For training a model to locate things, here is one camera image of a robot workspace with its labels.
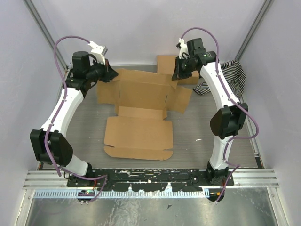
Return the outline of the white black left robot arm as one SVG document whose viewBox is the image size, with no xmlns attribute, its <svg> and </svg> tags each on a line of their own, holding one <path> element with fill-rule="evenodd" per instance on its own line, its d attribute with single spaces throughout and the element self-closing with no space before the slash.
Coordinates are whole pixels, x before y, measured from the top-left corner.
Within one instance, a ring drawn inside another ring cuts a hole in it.
<svg viewBox="0 0 301 226">
<path fill-rule="evenodd" d="M 40 129 L 34 129 L 30 133 L 37 161 L 55 166 L 58 172 L 68 173 L 85 187 L 101 178 L 95 177 L 90 163 L 82 161 L 73 153 L 65 136 L 71 119 L 87 92 L 98 81 L 110 82 L 118 75 L 105 58 L 105 53 L 105 49 L 73 53 L 72 68 L 64 79 L 61 96 L 53 112 Z"/>
</svg>

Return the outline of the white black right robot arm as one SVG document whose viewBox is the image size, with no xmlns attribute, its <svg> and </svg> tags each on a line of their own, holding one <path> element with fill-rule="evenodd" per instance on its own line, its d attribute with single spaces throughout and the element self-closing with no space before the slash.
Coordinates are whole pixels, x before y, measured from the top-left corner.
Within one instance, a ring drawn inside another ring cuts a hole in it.
<svg viewBox="0 0 301 226">
<path fill-rule="evenodd" d="M 179 55 L 175 59 L 172 80 L 183 80 L 194 71 L 198 72 L 207 83 L 216 104 L 217 112 L 210 120 L 214 147 L 205 178 L 209 184 L 217 186 L 228 176 L 232 139 L 244 125 L 248 105 L 240 103 L 231 91 L 217 54 L 214 51 L 207 52 L 201 38 L 188 42 L 180 38 L 176 46 Z"/>
</svg>

